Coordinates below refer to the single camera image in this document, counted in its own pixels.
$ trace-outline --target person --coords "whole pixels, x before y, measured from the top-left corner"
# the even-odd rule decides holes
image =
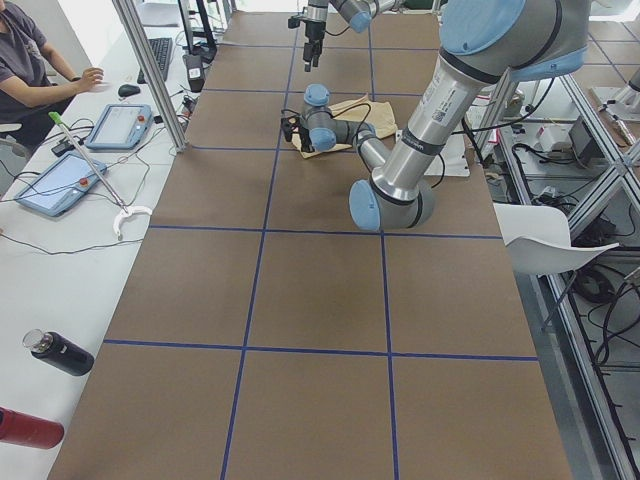
[[[69,83],[52,85],[44,60]],[[102,81],[100,68],[76,76],[65,58],[20,7],[0,0],[0,124],[20,123],[10,135],[30,150],[53,127],[48,113],[62,113],[73,97]]]

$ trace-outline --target table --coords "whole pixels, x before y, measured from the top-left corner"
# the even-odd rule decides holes
[[[285,25],[234,16],[49,478],[571,478],[482,169],[364,233],[359,158],[279,135],[312,82],[417,101],[435,20],[328,39],[309,75]]]
[[[148,29],[149,37],[171,36],[176,29]],[[123,35],[103,62],[105,80],[110,87],[99,93],[78,96],[63,118],[70,124],[79,118],[96,121],[104,106],[118,103],[117,89],[123,83],[134,83],[137,61]],[[170,94],[186,84],[179,47],[169,71]],[[182,96],[174,97],[176,106]],[[148,86],[129,103],[153,105]],[[149,165],[149,173],[136,204],[155,207],[169,174],[174,150],[169,136],[159,126],[151,127],[143,141],[155,135],[140,157]],[[42,171],[55,159],[50,151],[53,143],[40,148],[27,164],[26,171]],[[93,153],[109,165],[117,162],[119,153]],[[124,197],[132,199],[145,174],[146,167],[135,157],[109,169],[108,180]],[[16,182],[5,199],[23,188]],[[93,193],[107,195],[97,185]],[[51,251],[71,251],[91,245],[107,245],[117,241],[112,230],[119,208],[97,196],[87,196],[61,218],[50,219],[28,211],[14,202],[0,204],[0,228],[15,239],[45,247]],[[145,236],[149,218],[136,216],[123,225],[124,240]],[[68,337],[93,354],[97,354],[114,308],[140,244],[94,250],[77,255],[47,256],[32,248],[0,239],[2,265],[3,334],[0,338],[0,405],[28,414],[53,419],[68,427],[87,377],[66,375],[33,359],[21,346],[22,336],[32,328],[51,329]],[[59,447],[42,451],[0,443],[0,470],[3,478],[35,480],[47,476]]]

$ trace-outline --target black keyboard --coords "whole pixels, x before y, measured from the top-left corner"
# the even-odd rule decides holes
[[[173,40],[168,37],[150,38],[149,44],[151,45],[151,50],[158,62],[158,67],[160,67],[162,79],[166,81],[167,75],[169,74],[169,63],[171,63],[171,47],[173,46]],[[138,73],[138,83],[147,83],[142,69],[140,70],[140,73]]]

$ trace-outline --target white desk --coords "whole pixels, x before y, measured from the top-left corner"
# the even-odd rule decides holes
[[[176,29],[148,29],[149,38],[171,36]],[[174,49],[166,82],[169,94],[187,85],[180,47]],[[111,49],[102,67],[110,88],[100,93],[79,95],[64,113],[67,124],[78,118],[96,121],[104,106],[118,103],[117,89],[123,83],[135,84],[138,64],[125,35]],[[146,85],[128,103],[157,108]],[[182,95],[173,97],[176,107]],[[153,125],[147,141],[161,126]],[[43,146],[25,170],[42,171],[55,157],[53,143]],[[173,163],[175,150],[166,131],[140,152],[151,169],[136,205],[154,208]],[[117,161],[121,153],[96,153],[107,164]],[[132,199],[146,167],[135,157],[109,169],[107,179],[125,202]],[[16,182],[5,195],[13,196],[24,187]],[[108,195],[104,185],[92,190]],[[119,208],[106,199],[87,196],[61,218],[50,219],[20,207],[15,202],[0,204],[0,228],[10,237],[29,242],[50,251],[77,250],[92,245],[117,242],[112,230]],[[149,217],[136,215],[123,224],[124,240],[144,237]],[[23,335],[32,328],[54,330],[88,351],[97,354],[127,276],[139,249],[139,243],[93,250],[75,255],[48,256],[30,247],[0,238],[3,307],[0,335],[0,405],[12,410],[56,420],[68,427],[87,376],[72,377],[31,357],[22,347]],[[59,446],[39,450],[0,443],[0,477],[11,480],[42,480],[47,477],[58,454]]]

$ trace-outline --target gray shirt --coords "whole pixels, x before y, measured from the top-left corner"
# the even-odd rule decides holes
[[[17,5],[5,2],[0,16],[9,33],[0,33],[0,82],[16,76],[30,87],[49,86],[40,48],[47,42],[35,22]],[[19,122],[39,108],[29,108],[0,90],[0,123]]]

